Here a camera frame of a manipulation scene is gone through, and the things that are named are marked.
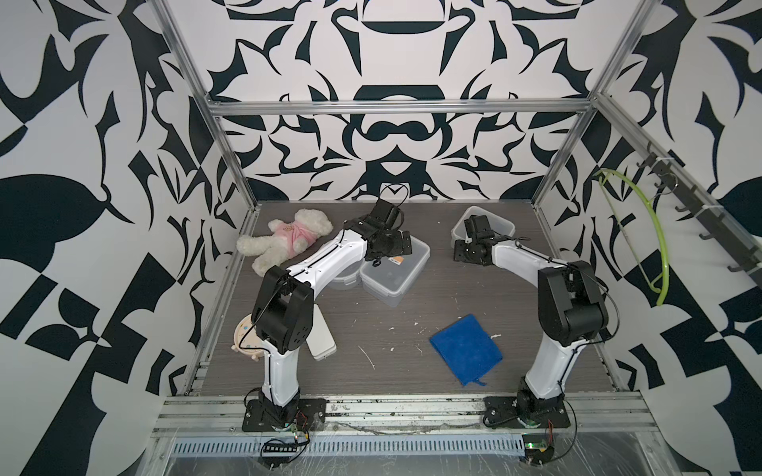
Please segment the aluminium frame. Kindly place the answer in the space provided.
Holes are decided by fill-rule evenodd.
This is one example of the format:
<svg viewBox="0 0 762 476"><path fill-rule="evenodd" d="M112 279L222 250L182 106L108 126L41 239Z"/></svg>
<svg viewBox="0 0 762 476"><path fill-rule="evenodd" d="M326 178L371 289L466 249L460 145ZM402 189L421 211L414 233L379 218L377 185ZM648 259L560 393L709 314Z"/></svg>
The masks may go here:
<svg viewBox="0 0 762 476"><path fill-rule="evenodd" d="M619 307L605 346L692 472L761 468L761 287L698 220L657 211L666 305L593 178L651 141L761 242L757 1L163 1L165 33L256 200L530 200Z"/></svg>

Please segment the blue cleaning cloth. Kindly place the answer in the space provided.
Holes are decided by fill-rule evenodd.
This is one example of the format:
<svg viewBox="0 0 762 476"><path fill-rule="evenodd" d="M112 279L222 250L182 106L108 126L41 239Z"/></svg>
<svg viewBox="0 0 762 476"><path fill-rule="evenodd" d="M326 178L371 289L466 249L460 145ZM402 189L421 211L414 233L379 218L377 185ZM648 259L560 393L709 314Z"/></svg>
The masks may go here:
<svg viewBox="0 0 762 476"><path fill-rule="evenodd" d="M503 360L474 315L462 317L437 332L430 343L464 387L471 383L484 386L481 379Z"/></svg>

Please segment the white teddy bear pink shirt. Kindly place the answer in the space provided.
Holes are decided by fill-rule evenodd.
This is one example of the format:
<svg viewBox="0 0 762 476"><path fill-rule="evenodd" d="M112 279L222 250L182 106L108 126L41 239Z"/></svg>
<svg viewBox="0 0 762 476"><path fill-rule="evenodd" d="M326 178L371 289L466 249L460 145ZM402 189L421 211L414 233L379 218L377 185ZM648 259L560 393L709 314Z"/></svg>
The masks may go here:
<svg viewBox="0 0 762 476"><path fill-rule="evenodd" d="M242 235L236 241L237 251L254 257L252 269L263 278L273 267L280 267L312 247L319 238L333 232L333 222L321 210L299 209L291 222L273 219L267 236Z"/></svg>

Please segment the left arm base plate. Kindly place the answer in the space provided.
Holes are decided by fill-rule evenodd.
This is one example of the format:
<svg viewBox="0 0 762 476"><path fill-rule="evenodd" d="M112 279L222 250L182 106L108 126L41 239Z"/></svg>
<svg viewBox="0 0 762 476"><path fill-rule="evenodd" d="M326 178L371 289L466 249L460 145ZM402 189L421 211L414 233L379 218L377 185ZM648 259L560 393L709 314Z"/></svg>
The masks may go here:
<svg viewBox="0 0 762 476"><path fill-rule="evenodd" d="M327 400L301 399L297 396L285 407L278 407L266 398L246 403L242 432L275 432L295 428L300 432L315 430L325 422Z"/></svg>

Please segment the pink round alarm clock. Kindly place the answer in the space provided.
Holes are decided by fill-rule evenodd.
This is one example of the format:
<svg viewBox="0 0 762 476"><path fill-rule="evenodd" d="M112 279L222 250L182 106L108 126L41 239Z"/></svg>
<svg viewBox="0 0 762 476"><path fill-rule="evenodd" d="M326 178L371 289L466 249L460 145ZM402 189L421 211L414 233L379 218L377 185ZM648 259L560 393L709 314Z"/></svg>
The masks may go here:
<svg viewBox="0 0 762 476"><path fill-rule="evenodd" d="M236 325L231 350L249 357L253 361L259 361L265 356L265 351L262 349L262 340L256 334L251 315L246 315Z"/></svg>

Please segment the green clothes hanger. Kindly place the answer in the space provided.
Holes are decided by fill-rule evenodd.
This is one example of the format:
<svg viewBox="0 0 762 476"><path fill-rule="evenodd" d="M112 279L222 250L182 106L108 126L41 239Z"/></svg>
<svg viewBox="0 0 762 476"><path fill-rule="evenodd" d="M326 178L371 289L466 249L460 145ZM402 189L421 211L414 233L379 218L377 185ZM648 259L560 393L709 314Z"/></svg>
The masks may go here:
<svg viewBox="0 0 762 476"><path fill-rule="evenodd" d="M648 196L633 178L613 169L599 169L593 178L614 219L615 229L635 261L636 270L655 299L654 306L666 305L672 268L667 236L655 203L661 190L657 188L656 194ZM646 270L642 256L646 245L652 245L656 252L657 268L652 272Z"/></svg>

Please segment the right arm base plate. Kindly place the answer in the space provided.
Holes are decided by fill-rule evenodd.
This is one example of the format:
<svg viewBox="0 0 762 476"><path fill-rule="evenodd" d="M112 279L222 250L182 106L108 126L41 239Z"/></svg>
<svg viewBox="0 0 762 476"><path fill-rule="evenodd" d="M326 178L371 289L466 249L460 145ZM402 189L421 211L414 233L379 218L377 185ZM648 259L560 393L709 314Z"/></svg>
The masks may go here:
<svg viewBox="0 0 762 476"><path fill-rule="evenodd" d="M483 402L482 424L488 428L547 430L551 426L569 428L572 425L564 394L538 399L531 392L522 391L516 397L487 397Z"/></svg>

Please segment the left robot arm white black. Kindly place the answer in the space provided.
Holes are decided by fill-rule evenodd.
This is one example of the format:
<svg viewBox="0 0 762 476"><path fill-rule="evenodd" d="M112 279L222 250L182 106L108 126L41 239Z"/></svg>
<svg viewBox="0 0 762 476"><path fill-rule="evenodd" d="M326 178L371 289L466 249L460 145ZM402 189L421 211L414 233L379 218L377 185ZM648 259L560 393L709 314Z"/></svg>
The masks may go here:
<svg viewBox="0 0 762 476"><path fill-rule="evenodd" d="M337 237L314 255L284 269L274 265L263 277L252 311L250 331L264 352L265 377L260 390L262 405L282 420L295 418L299 400L299 351L314 327L315 298L351 265L412 253L405 214L400 206L379 198L371 212L347 220Z"/></svg>

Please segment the white rectangular box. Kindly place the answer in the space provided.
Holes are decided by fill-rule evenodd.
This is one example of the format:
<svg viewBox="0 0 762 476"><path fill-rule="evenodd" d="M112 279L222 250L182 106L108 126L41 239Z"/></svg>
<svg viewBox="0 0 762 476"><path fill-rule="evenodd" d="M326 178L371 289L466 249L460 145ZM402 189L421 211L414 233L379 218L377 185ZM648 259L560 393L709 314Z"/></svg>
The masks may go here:
<svg viewBox="0 0 762 476"><path fill-rule="evenodd" d="M337 352L333 334L318 305L313 307L313 327L307 338L307 345L315 361L325 360Z"/></svg>

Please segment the clear rectangular lunch box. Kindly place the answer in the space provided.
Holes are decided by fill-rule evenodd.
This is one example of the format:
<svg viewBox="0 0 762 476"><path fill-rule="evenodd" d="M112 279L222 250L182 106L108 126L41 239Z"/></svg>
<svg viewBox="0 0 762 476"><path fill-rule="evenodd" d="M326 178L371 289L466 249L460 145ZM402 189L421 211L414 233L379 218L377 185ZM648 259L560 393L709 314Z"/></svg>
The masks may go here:
<svg viewBox="0 0 762 476"><path fill-rule="evenodd" d="M498 235L506 235L510 237L515 235L516 227L513 222L489 210L473 205L466 208L462 216L456 220L456 225L450 232L450 246L454 247L456 240L466 240L466 227L464 226L464 222L472 215L486 216L491 229Z"/></svg>
<svg viewBox="0 0 762 476"><path fill-rule="evenodd" d="M410 255L386 257L377 267L367 263L360 269L363 289L388 307L400 305L431 257L428 244L415 237L411 238L411 243Z"/></svg>

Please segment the round clear container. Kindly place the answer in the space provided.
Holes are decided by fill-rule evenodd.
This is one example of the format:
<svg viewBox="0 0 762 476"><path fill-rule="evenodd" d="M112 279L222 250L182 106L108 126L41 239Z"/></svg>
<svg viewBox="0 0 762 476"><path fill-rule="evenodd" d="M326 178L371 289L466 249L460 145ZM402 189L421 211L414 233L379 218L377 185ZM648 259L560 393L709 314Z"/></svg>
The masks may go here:
<svg viewBox="0 0 762 476"><path fill-rule="evenodd" d="M330 283L329 288L337 291L348 291L360 282L360 270L363 264L356 262L340 272Z"/></svg>

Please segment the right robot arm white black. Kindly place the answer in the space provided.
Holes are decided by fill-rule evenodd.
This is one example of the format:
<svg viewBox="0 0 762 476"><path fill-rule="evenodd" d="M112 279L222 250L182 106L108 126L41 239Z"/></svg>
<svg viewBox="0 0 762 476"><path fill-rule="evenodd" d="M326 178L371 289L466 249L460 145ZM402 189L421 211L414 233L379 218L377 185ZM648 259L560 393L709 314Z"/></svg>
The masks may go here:
<svg viewBox="0 0 762 476"><path fill-rule="evenodd" d="M500 234L484 214L464 218L464 239L454 242L457 262L497 267L537 288L543 338L531 369L523 377L517 407L539 411L565 397L567 378L583 349L607 327L609 316L601 286L584 261L543 255L519 239Z"/></svg>

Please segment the black wall hook rack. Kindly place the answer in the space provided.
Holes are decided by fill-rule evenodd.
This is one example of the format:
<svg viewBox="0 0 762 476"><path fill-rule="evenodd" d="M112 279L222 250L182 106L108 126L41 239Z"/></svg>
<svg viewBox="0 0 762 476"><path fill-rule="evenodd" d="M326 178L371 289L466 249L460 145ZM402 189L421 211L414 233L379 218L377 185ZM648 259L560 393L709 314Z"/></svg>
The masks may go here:
<svg viewBox="0 0 762 476"><path fill-rule="evenodd" d="M693 178L680 163L649 141L646 158L639 169L647 168L658 178L657 196L674 196L680 204L676 212L698 220L706 232L700 239L714 240L734 261L730 273L744 273L761 287L761 242Z"/></svg>

